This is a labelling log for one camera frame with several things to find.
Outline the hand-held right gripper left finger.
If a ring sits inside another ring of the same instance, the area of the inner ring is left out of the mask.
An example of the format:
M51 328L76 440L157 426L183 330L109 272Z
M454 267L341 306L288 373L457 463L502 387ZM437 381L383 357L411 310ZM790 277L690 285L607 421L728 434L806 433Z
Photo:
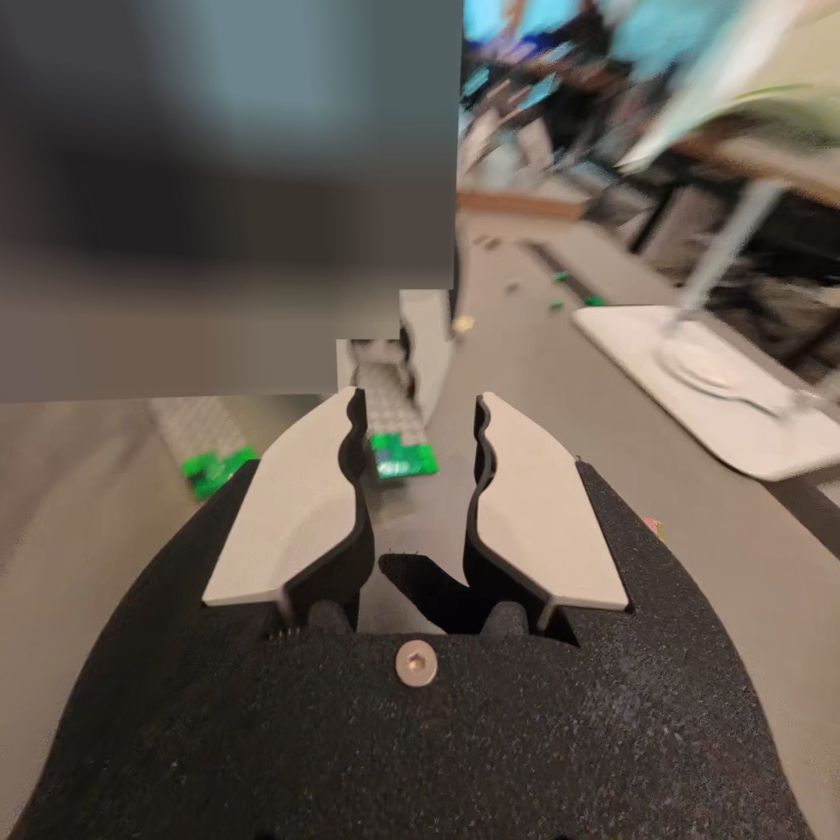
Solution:
M347 386L294 423L259 461L203 593L209 607L271 603L303 623L318 602L359 621L375 538L361 479L365 393Z

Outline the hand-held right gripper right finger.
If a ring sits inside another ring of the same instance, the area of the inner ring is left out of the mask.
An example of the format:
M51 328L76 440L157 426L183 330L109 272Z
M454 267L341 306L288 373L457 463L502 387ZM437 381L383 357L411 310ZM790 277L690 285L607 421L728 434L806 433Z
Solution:
M565 610L626 613L631 600L576 457L498 395L476 398L475 491L464 575L530 625L567 625Z

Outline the grey green toy brick plate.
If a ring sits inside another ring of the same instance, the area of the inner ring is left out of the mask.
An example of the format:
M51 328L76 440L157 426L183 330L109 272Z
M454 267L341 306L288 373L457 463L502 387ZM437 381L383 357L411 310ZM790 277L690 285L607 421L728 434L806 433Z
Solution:
M154 423L192 497L204 503L250 461L259 460L219 396L155 397Z
M422 415L410 395L411 382L399 364L362 362L355 382L364 391L367 440L380 481L438 473Z

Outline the grey desk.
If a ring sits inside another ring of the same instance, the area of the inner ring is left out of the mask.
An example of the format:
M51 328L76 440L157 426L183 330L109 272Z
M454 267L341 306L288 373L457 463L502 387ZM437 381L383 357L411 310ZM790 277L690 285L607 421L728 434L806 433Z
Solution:
M664 301L602 234L492 216L461 231L500 245L464 258L460 307L476 324L430 428L441 471L371 498L376 548L459 573L474 400L495 392L663 523L738 647L814 835L838 838L838 510L810 479L766 488L710 457L581 335L574 297L515 243L544 238L624 300ZM145 400L2 405L2 838L112 611L195 511Z

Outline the white mat with stand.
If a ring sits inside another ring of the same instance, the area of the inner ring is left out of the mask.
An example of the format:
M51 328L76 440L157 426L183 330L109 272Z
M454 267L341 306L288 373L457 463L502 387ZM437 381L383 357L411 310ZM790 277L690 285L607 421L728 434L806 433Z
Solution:
M838 398L838 373L819 386L784 385L700 316L787 187L759 178L743 190L677 305L585 307L573 315L577 329L705 449L762 482L838 466L838 421L824 413Z

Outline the pale instruction display screen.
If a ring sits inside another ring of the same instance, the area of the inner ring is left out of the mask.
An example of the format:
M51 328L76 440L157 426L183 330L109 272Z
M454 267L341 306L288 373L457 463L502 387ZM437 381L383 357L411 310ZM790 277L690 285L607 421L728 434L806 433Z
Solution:
M617 168L640 172L691 134L733 118L838 147L838 1L745 2Z

